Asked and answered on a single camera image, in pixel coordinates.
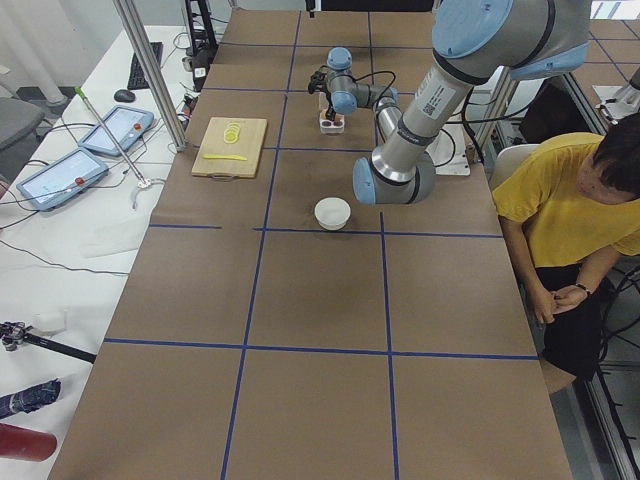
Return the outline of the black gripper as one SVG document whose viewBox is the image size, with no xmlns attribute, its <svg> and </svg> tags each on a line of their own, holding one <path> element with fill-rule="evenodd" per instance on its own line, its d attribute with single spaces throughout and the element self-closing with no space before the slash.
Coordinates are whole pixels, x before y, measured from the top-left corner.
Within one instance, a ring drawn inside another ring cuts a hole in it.
<svg viewBox="0 0 640 480">
<path fill-rule="evenodd" d="M 323 97 L 323 101 L 324 101 L 325 114 L 326 115 L 335 115 L 336 112 L 335 112 L 334 107 L 333 107 L 331 96 L 330 95 L 325 95 Z"/>
</svg>

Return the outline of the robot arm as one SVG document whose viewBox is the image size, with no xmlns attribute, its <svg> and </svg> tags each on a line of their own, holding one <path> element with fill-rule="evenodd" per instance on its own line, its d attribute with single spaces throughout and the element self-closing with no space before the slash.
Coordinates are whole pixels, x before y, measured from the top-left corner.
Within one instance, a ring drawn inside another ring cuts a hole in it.
<svg viewBox="0 0 640 480">
<path fill-rule="evenodd" d="M 432 30 L 434 63 L 384 142 L 353 169 L 356 199 L 411 204 L 433 190 L 427 153 L 470 90 L 499 67 L 514 81 L 570 72 L 587 58 L 588 1 L 446 1 Z"/>
<path fill-rule="evenodd" d="M 316 72 L 315 89 L 321 100 L 318 101 L 318 123 L 324 135 L 340 135 L 346 129 L 346 117 L 357 109 L 369 109 L 374 112 L 376 129 L 382 142 L 393 132 L 397 119 L 398 94 L 392 87 L 395 74 L 389 71 L 391 81 L 386 85 L 371 85 L 364 79 L 373 77 L 376 72 L 356 78 L 352 72 L 352 54 L 344 47 L 332 48 L 326 63 Z"/>
</svg>

